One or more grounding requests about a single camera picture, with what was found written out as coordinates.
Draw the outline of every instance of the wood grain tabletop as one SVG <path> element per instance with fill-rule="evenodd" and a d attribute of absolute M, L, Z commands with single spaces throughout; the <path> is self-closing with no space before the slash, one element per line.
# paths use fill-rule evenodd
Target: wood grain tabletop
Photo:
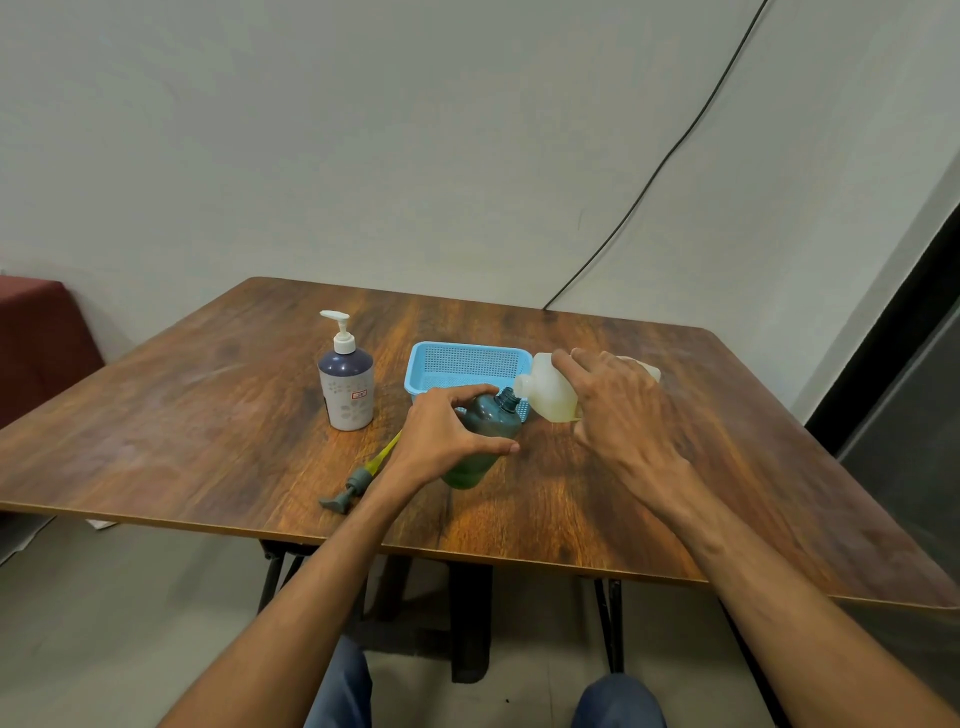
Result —
<path fill-rule="evenodd" d="M 373 422 L 326 418 L 317 359 L 352 316 L 375 360 Z M 678 444 L 707 485 L 824 592 L 957 608 L 957 587 L 710 332 L 572 313 L 249 279 L 0 430 L 0 508 L 320 543 L 318 505 L 402 427 L 418 341 L 595 348 L 663 372 Z M 573 441 L 531 415 L 479 486 L 437 481 L 384 550 L 703 583 L 689 554 Z"/>

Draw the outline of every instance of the green bottle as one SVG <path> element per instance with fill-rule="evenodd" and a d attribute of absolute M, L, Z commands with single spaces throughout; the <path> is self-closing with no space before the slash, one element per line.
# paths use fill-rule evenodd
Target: green bottle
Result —
<path fill-rule="evenodd" d="M 523 421 L 516 413 L 520 399 L 510 387 L 504 387 L 498 395 L 480 395 L 467 407 L 467 414 L 460 418 L 470 432 L 487 437 L 509 437 L 520 432 Z M 480 482 L 499 455 L 478 453 L 468 455 L 444 475 L 444 483 L 451 488 L 466 490 Z"/>

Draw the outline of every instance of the bottle neck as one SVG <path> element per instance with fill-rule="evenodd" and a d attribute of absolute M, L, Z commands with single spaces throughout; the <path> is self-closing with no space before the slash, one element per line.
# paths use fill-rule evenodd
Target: bottle neck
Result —
<path fill-rule="evenodd" d="M 516 406 L 520 404 L 520 398 L 514 394 L 512 387 L 504 387 L 502 392 L 493 397 L 493 401 L 504 412 L 510 412 L 511 414 L 516 412 Z"/>

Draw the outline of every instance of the translucent plastic bottle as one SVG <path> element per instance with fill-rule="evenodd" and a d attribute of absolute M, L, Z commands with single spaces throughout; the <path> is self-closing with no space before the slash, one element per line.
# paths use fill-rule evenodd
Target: translucent plastic bottle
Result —
<path fill-rule="evenodd" d="M 637 362 L 647 370 L 656 381 L 660 381 L 660 370 L 642 361 Z M 541 352 L 534 354 L 533 368 L 528 375 L 517 375 L 514 379 L 514 394 L 525 397 L 545 420 L 552 423 L 569 423 L 580 419 L 580 410 L 577 406 L 577 393 L 573 391 L 570 382 L 558 372 L 550 354 Z"/>
<path fill-rule="evenodd" d="M 520 399 L 514 390 L 504 387 L 498 395 L 480 395 L 469 404 L 467 413 L 460 418 L 470 432 L 487 437 L 509 437 L 520 432 L 523 421 L 516 413 Z M 444 483 L 451 488 L 466 490 L 480 482 L 484 474 L 493 466 L 499 455 L 478 453 L 468 455 L 444 475 Z"/>

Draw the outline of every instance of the blue pants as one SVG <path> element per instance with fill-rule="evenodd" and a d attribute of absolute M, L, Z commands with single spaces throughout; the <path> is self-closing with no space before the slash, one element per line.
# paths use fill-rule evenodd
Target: blue pants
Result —
<path fill-rule="evenodd" d="M 371 728 L 367 658 L 341 637 L 303 728 Z M 657 699 L 638 680 L 607 675 L 580 697 L 571 728 L 666 728 Z"/>

